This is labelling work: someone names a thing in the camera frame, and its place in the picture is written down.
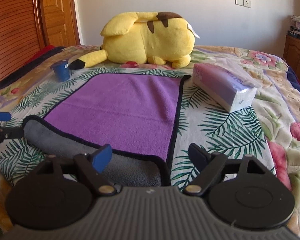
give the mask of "black tail tip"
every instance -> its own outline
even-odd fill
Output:
[[[86,63],[80,59],[76,59],[69,65],[69,69],[76,70],[76,69],[82,69]]]

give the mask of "pikachu plush toy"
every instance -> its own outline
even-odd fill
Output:
[[[190,63],[194,37],[199,36],[180,15],[171,12],[126,12],[113,17],[103,28],[100,50],[85,54],[70,69],[92,67],[107,59],[124,64],[134,61],[173,68]]]

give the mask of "wall socket panel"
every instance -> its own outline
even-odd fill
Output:
[[[235,4],[251,8],[251,1],[250,0],[235,0]]]
[[[251,8],[251,1],[250,0],[244,0],[243,4],[244,4],[243,5],[244,7]]]

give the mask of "purple towel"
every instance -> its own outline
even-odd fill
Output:
[[[44,118],[86,141],[167,159],[181,79],[99,74]]]

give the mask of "blue cup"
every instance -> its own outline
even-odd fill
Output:
[[[68,61],[66,59],[53,63],[50,69],[53,69],[54,74],[58,79],[58,82],[63,82],[70,78]]]

